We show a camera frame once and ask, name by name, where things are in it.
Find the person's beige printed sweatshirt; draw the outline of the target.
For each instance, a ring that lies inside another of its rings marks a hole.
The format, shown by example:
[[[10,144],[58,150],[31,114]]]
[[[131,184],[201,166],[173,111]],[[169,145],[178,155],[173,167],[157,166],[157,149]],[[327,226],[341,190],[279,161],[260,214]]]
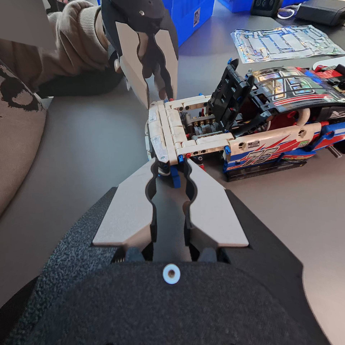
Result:
[[[46,109],[23,82],[0,64],[0,214],[7,208],[34,161]]]

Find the black power adapter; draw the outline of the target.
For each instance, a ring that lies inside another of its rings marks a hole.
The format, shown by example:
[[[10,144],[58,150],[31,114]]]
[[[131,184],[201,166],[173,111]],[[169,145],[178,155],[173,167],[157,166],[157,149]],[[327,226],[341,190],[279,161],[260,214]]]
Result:
[[[344,25],[345,2],[339,0],[308,0],[303,2],[296,18],[326,26]]]

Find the brick-built toy race car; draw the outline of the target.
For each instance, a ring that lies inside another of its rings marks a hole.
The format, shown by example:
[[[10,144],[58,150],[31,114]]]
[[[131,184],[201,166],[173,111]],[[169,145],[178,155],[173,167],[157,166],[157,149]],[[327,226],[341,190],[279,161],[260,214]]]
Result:
[[[304,166],[321,149],[344,155],[344,64],[249,70],[230,59],[212,95],[154,101],[145,125],[148,159],[180,187],[178,167],[220,154],[228,181]]]

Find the holographic sticker sheet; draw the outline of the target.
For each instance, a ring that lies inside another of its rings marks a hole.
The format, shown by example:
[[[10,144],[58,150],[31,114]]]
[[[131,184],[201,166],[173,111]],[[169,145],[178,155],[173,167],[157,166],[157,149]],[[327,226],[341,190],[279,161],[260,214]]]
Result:
[[[231,37],[244,64],[345,54],[340,46],[312,25],[269,30],[236,29]]]

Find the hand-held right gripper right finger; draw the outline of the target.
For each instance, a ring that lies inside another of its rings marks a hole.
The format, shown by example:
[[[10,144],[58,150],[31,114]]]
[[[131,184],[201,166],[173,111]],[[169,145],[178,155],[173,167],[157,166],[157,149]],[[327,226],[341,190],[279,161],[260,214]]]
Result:
[[[248,239],[225,188],[191,159],[185,161],[184,176],[190,201],[185,213],[185,244],[248,247]]]

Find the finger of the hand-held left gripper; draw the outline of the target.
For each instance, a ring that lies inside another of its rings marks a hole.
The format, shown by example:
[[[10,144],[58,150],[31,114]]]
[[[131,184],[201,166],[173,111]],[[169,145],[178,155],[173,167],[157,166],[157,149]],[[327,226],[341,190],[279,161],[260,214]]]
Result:
[[[120,66],[127,79],[127,87],[131,88],[137,99],[149,108],[149,89],[143,76],[142,58],[148,47],[149,35],[136,32],[128,24],[116,22],[122,54]]]
[[[168,30],[160,29],[154,38],[162,57],[161,76],[168,99],[176,99],[178,87],[178,58]]]

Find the blue plastic crate with label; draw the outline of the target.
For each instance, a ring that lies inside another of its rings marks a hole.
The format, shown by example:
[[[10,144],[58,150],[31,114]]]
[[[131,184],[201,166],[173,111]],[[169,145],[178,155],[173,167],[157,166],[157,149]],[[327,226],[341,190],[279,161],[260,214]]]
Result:
[[[181,46],[213,14],[214,0],[163,0]]]

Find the person's left forearm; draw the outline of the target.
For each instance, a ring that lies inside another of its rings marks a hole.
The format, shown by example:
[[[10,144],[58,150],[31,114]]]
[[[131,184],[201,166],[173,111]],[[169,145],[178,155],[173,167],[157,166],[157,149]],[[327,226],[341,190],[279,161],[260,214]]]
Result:
[[[1,39],[1,64],[39,97],[95,96],[115,89],[114,51],[105,36],[101,7],[71,1],[48,15],[57,49]]]

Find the black device with round dials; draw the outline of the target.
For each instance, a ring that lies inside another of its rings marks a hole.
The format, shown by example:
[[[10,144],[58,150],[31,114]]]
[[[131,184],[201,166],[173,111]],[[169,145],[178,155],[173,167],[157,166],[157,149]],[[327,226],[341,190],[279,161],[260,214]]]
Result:
[[[250,9],[251,15],[274,17],[282,7],[283,0],[254,0]]]

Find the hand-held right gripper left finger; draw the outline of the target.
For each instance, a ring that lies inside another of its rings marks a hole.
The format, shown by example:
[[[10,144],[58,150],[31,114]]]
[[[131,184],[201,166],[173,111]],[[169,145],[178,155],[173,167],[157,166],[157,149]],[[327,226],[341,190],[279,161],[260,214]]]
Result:
[[[157,241],[158,159],[153,158],[121,182],[95,234],[93,245],[147,247]]]

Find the person's left hand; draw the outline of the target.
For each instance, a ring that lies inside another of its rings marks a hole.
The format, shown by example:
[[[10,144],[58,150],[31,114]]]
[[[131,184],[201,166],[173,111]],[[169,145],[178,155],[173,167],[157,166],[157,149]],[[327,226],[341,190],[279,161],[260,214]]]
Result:
[[[122,75],[123,71],[120,66],[120,57],[108,39],[107,39],[107,44],[108,44],[108,49],[107,49],[108,67],[113,67],[116,73]]]

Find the person's dark trouser leg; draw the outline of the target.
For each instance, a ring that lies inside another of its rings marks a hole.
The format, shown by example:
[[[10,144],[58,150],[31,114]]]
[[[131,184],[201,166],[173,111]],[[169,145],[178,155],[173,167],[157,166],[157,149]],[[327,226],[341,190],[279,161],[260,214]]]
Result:
[[[39,276],[32,279],[11,297],[0,309],[0,344],[4,344],[22,315]]]

